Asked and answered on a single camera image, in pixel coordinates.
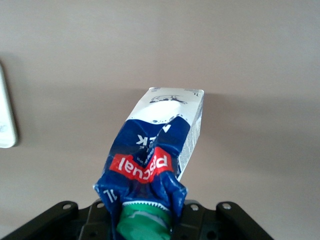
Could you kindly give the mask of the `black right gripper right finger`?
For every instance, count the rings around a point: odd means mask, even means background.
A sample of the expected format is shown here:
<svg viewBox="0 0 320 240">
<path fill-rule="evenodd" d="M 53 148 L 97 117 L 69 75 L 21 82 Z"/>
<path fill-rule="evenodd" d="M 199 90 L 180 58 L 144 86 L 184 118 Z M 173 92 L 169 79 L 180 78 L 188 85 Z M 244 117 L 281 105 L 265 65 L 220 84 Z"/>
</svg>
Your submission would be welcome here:
<svg viewBox="0 0 320 240">
<path fill-rule="evenodd" d="M 273 240 L 238 204 L 223 201 L 214 210 L 186 200 L 172 240 Z"/>
</svg>

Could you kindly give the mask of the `blue white milk carton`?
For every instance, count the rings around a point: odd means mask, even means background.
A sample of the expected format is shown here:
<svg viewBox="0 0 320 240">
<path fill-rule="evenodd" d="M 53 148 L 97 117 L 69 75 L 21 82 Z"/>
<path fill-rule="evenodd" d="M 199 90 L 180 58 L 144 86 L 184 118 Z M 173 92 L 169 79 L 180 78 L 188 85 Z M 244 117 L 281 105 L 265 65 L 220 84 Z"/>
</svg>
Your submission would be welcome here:
<svg viewBox="0 0 320 240">
<path fill-rule="evenodd" d="M 188 193 L 181 178 L 200 136 L 204 95 L 151 87 L 125 120 L 94 185 L 112 240 L 170 240 Z"/>
</svg>

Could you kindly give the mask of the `white tray with bunny drawing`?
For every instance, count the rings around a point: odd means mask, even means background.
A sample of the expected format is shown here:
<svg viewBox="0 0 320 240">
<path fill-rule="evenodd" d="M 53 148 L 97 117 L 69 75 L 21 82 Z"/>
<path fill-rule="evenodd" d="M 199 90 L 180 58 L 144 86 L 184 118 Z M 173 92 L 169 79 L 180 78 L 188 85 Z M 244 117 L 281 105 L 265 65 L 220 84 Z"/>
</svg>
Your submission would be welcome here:
<svg viewBox="0 0 320 240">
<path fill-rule="evenodd" d="M 18 131 L 4 68 L 0 63 L 0 148 L 8 149 L 18 143 Z"/>
</svg>

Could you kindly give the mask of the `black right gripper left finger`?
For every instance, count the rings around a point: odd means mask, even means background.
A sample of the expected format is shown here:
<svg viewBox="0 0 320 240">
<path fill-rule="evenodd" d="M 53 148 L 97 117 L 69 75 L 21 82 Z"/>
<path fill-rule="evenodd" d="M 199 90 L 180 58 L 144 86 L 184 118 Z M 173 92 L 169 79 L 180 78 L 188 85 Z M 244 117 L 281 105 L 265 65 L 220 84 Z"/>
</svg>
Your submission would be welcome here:
<svg viewBox="0 0 320 240">
<path fill-rule="evenodd" d="M 0 240 L 113 240 L 111 217 L 101 200 L 80 209 L 62 201 Z"/>
</svg>

